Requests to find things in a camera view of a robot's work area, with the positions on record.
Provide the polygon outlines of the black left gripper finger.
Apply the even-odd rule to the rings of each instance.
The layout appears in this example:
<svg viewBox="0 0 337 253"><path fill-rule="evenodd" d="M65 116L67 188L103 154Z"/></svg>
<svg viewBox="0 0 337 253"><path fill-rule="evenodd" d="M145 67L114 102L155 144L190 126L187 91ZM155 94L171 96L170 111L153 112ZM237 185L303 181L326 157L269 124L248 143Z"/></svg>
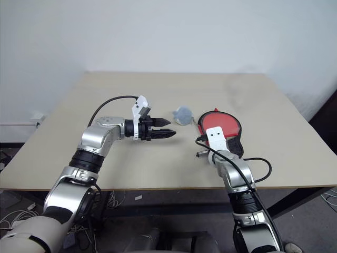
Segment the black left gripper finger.
<svg viewBox="0 0 337 253"><path fill-rule="evenodd" d="M151 140L152 139L167 139L176 135L176 131L171 129L159 129L151 131Z"/></svg>
<svg viewBox="0 0 337 253"><path fill-rule="evenodd" d="M171 124L171 122L164 118L152 118L151 126L153 127L164 127Z"/></svg>

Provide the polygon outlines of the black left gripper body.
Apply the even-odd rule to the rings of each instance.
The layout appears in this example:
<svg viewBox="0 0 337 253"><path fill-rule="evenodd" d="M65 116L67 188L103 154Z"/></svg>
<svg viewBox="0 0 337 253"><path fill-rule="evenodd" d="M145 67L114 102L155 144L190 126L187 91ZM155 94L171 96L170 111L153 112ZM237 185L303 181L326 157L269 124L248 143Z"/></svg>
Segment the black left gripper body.
<svg viewBox="0 0 337 253"><path fill-rule="evenodd" d="M149 115L140 118L138 123L138 138L146 141L157 139L157 134L152 133L152 127L155 127L156 125L157 118L151 118Z"/></svg>

